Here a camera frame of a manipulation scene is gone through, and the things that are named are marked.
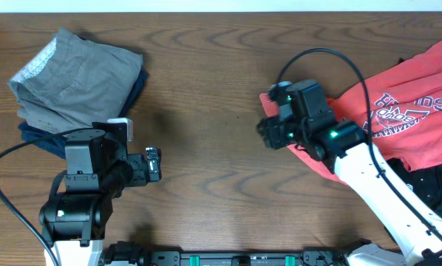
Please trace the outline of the red printed t-shirt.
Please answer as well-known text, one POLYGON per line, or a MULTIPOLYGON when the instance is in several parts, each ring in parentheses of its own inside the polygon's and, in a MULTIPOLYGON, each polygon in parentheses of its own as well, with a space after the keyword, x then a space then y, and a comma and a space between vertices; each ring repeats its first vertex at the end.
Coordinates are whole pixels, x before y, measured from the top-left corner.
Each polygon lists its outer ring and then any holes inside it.
POLYGON ((442 41, 356 84, 328 105, 339 120, 371 128, 384 159, 407 171, 442 164, 442 41))

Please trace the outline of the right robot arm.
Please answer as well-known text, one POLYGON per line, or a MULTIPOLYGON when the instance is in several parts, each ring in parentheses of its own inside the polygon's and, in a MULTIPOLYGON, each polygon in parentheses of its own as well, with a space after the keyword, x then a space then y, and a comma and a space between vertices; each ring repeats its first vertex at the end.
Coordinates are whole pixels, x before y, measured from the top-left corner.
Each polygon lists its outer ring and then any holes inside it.
POLYGON ((400 249, 363 244, 344 253, 345 265, 442 265, 442 218, 409 189, 360 126, 337 121, 315 80, 278 83, 268 99, 278 113, 257 126, 265 145, 297 148, 335 174, 366 202, 400 249))

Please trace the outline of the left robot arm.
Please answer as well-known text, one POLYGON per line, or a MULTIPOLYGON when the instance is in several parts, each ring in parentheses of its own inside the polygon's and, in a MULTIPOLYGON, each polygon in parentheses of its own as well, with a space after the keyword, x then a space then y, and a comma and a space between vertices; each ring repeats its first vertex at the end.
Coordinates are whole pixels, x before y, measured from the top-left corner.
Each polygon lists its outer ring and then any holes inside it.
POLYGON ((130 154, 132 121, 94 122, 67 135, 66 171, 52 183, 40 210, 42 236, 51 248, 47 265, 150 265, 150 255, 131 242, 103 246, 112 201, 128 187, 161 180, 161 151, 130 154))

